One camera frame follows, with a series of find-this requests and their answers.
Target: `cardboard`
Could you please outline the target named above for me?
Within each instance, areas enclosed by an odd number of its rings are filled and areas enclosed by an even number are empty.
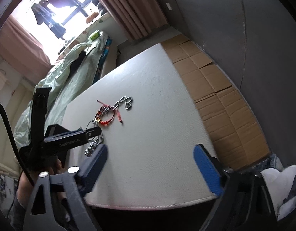
[[[269,156],[261,128],[240,93],[210,58],[186,40],[179,35],[162,45],[195,102],[220,162],[238,170]]]

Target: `white leather table surface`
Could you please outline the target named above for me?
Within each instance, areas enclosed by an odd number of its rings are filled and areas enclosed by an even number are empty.
[[[194,159],[193,149],[202,143],[215,152],[185,85],[163,47],[157,44],[122,64],[67,107],[62,126],[86,128],[101,104],[114,105],[132,96],[132,109],[119,108],[117,117],[102,128],[108,159],[89,205],[148,210],[178,208],[211,200]],[[67,164],[79,165],[81,146],[70,151]]]

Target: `pink curtain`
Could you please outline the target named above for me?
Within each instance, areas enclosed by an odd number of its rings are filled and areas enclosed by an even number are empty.
[[[99,0],[124,29],[129,40],[147,36],[167,24],[156,0]]]
[[[8,17],[0,30],[0,56],[34,84],[52,68],[41,43],[13,16]]]

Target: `gray floor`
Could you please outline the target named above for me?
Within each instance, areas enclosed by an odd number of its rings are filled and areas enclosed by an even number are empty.
[[[169,27],[135,44],[130,44],[129,42],[120,44],[118,49],[120,50],[121,54],[117,57],[117,66],[123,64],[127,60],[152,47],[153,45],[156,45],[159,42],[165,41],[179,34],[179,31],[173,27]]]

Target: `dark sleeve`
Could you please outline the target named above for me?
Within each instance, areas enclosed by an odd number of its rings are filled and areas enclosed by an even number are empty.
[[[11,210],[11,225],[16,231],[22,231],[24,225],[24,219],[26,214],[26,209],[17,200],[17,197],[14,198],[14,204]]]

